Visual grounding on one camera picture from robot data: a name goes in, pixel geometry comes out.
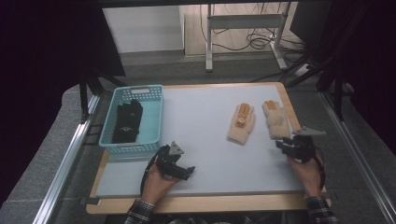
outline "beige glove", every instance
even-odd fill
[[[272,139],[290,138],[288,115],[285,107],[279,107],[279,103],[275,101],[265,101],[262,104],[262,110],[267,117],[270,137]]]
[[[254,121],[256,120],[253,110],[253,106],[245,103],[236,107],[227,136],[230,141],[242,146],[247,142],[248,135],[253,130]]]

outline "metal stand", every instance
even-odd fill
[[[279,42],[289,16],[291,2],[288,2],[282,14],[265,15],[221,15],[212,16],[212,6],[207,5],[207,42],[206,42],[206,72],[213,71],[212,30],[214,29],[253,29],[277,28],[276,36],[270,42],[280,70],[286,70],[285,60],[280,54]]]

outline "black glove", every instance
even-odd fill
[[[139,134],[143,106],[133,99],[130,104],[119,105],[113,133],[113,143],[132,143]]]

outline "metal frame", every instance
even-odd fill
[[[276,36],[272,36],[273,40],[270,42],[270,46],[280,70],[286,70],[288,67],[280,53],[279,42],[289,16],[290,4],[291,2],[287,3],[282,14],[226,16],[212,16],[212,5],[207,5],[206,72],[213,71],[212,30],[250,28],[277,28]]]
[[[395,224],[396,209],[391,198],[388,196],[384,187],[375,176],[367,160],[364,159],[364,156],[361,154],[361,150],[359,149],[358,145],[356,144],[355,140],[350,134],[345,123],[341,121],[332,110],[332,99],[330,99],[328,95],[322,92],[319,93],[319,96],[322,99],[323,104],[325,104],[325,107],[328,113],[330,114],[330,117],[332,118],[332,121],[335,124],[336,129],[343,138],[352,159],[354,160],[359,171],[361,172],[361,175],[364,181],[366,182],[367,187],[372,192],[385,219],[389,224]]]
[[[89,114],[93,114],[99,100],[99,96],[94,95],[91,98],[89,103]],[[90,127],[91,121],[92,116],[88,116],[88,119],[84,123],[78,125],[73,139],[64,155],[64,159],[62,160],[61,165],[55,177],[53,178],[51,185],[49,186],[49,191],[47,192],[47,195],[35,216],[35,220],[33,221],[34,224],[42,224],[49,221],[50,215],[52,214],[55,204],[58,201],[59,194],[64,187],[64,182],[66,181],[67,176],[73,166],[84,136]]]

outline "aluminum rail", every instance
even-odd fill
[[[89,102],[89,114],[91,115],[99,102],[99,96],[93,96]],[[51,185],[49,186],[49,191],[47,192],[46,197],[43,200],[43,203],[38,210],[34,224],[44,224],[47,223],[50,219],[50,215],[55,207],[55,204],[58,200],[59,194],[61,193],[62,188],[64,187],[64,182],[70,172],[70,169],[73,166],[75,158],[78,154],[78,151],[83,142],[84,136],[90,127],[90,123],[92,121],[92,116],[89,116],[87,121],[83,124],[79,124],[76,132],[70,142],[66,153],[64,154],[64,159],[59,166],[59,169],[52,180]]]
[[[364,159],[363,154],[356,144],[355,140],[353,139],[352,135],[350,134],[347,126],[343,121],[340,121],[336,114],[333,111],[332,100],[330,97],[322,92],[319,93],[320,98],[325,104],[325,107],[332,118],[333,123],[335,124],[336,129],[340,133],[341,137],[343,138],[346,147],[356,163],[361,175],[363,176],[364,181],[367,184],[367,187],[372,192],[376,202],[378,203],[379,208],[381,209],[385,219],[389,224],[396,223],[396,210],[395,206],[388,196],[386,190],[375,176],[375,173],[370,168],[369,163],[366,159]]]

